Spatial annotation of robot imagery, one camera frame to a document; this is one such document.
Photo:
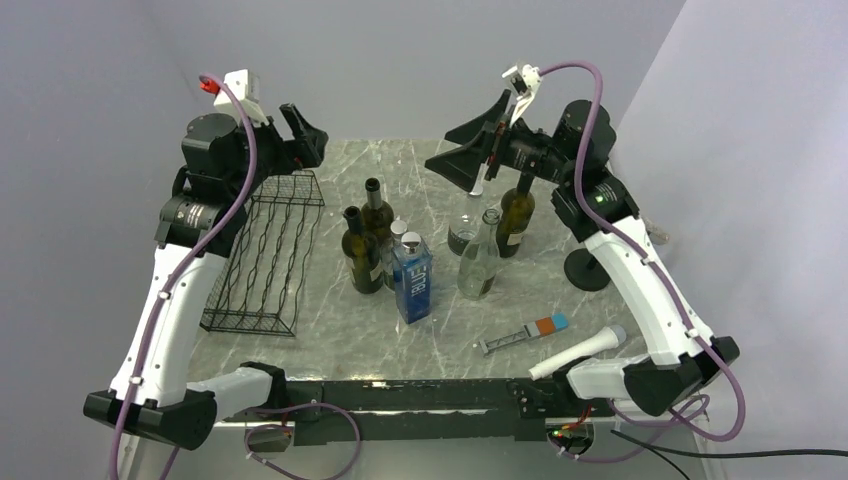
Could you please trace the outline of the blue square glass bottle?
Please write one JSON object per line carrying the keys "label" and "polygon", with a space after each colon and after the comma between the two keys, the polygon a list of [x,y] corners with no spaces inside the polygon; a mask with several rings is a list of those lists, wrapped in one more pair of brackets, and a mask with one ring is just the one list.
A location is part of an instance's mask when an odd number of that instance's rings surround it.
{"label": "blue square glass bottle", "polygon": [[395,249],[395,297],[404,323],[431,313],[432,254],[416,232],[406,232]]}

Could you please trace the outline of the dark green wine bottle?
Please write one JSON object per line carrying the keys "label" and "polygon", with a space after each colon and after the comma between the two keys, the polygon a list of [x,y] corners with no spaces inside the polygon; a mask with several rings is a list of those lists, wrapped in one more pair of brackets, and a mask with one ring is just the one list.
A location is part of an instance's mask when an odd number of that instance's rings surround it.
{"label": "dark green wine bottle", "polygon": [[342,236],[341,248],[353,287],[362,294],[376,293],[383,285],[383,267],[377,239],[366,229],[358,207],[347,207],[343,217],[347,230]]}

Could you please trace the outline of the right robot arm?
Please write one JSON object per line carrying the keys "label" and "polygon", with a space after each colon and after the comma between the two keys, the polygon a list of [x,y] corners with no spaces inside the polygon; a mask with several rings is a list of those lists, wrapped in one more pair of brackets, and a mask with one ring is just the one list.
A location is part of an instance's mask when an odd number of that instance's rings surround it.
{"label": "right robot arm", "polygon": [[592,278],[613,284],[630,309],[647,351],[600,360],[599,341],[585,342],[530,370],[533,380],[553,375],[554,407],[576,415],[591,399],[624,399],[658,416],[727,374],[739,349],[718,337],[694,313],[656,255],[647,226],[625,185],[608,168],[616,140],[608,113],[596,101],[568,104],[552,134],[510,122],[503,93],[484,114],[449,131],[452,150],[425,163],[464,191],[511,168],[554,184],[551,202],[579,248],[568,255],[570,283],[584,291]]}

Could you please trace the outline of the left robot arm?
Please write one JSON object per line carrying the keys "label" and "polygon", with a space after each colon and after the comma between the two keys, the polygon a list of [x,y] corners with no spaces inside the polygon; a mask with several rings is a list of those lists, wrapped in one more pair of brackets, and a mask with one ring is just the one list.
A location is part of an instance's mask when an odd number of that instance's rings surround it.
{"label": "left robot arm", "polygon": [[188,124],[184,163],[159,214],[153,278],[139,325],[110,386],[86,397],[87,418],[194,450],[218,421],[250,409],[272,420],[289,405],[285,373],[272,365],[248,361],[204,381],[187,378],[207,300],[248,222],[238,194],[323,161],[327,133],[291,103],[280,110],[289,139],[272,121],[247,132],[226,113]]}

